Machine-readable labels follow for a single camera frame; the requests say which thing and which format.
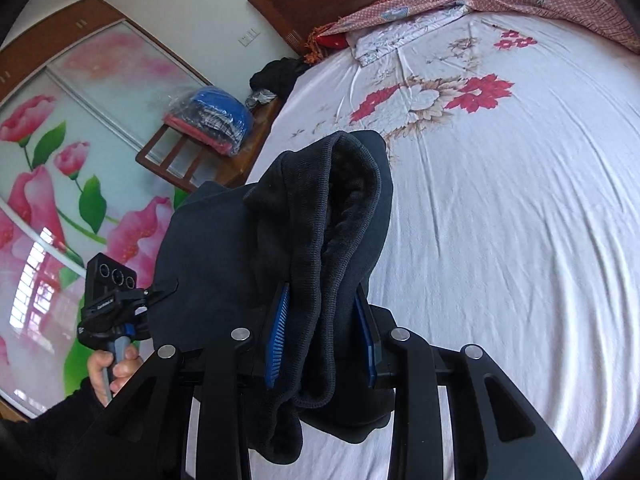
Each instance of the black sleeve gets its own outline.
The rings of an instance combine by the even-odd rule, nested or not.
[[[0,464],[7,478],[54,479],[103,407],[88,378],[79,390],[29,422],[0,420]]]

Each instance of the metal pivot bolt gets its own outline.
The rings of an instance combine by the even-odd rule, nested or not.
[[[236,341],[244,341],[245,339],[249,339],[251,335],[251,331],[248,328],[236,328],[231,332],[231,339]]]
[[[175,346],[173,345],[164,345],[158,349],[158,357],[161,359],[168,359],[169,357],[173,357],[175,354]]]
[[[465,354],[472,359],[479,359],[483,356],[482,349],[477,345],[469,345],[465,348]]]
[[[411,333],[405,328],[395,328],[391,331],[391,337],[396,341],[406,341],[411,337]]]

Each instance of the person's left hand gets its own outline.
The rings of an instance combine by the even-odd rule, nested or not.
[[[113,367],[115,379],[109,386],[114,395],[122,389],[131,376],[142,366],[142,358],[139,356],[138,349],[135,346],[127,346],[124,357],[122,361]],[[98,397],[103,406],[106,406],[108,402],[102,369],[110,366],[112,362],[113,354],[103,350],[96,350],[86,362],[91,386],[94,387],[95,396]]]

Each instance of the electrical outlet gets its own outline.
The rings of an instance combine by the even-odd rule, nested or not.
[[[260,31],[259,30],[255,30],[254,28],[250,28],[242,38],[240,38],[238,41],[242,44],[242,46],[247,46],[249,45],[249,43],[251,43],[253,40],[255,40],[255,38],[257,38],[258,36],[260,36]]]

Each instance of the plastic bag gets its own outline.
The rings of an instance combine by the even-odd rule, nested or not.
[[[254,125],[251,112],[216,86],[205,86],[175,98],[164,116],[165,124],[233,156]]]

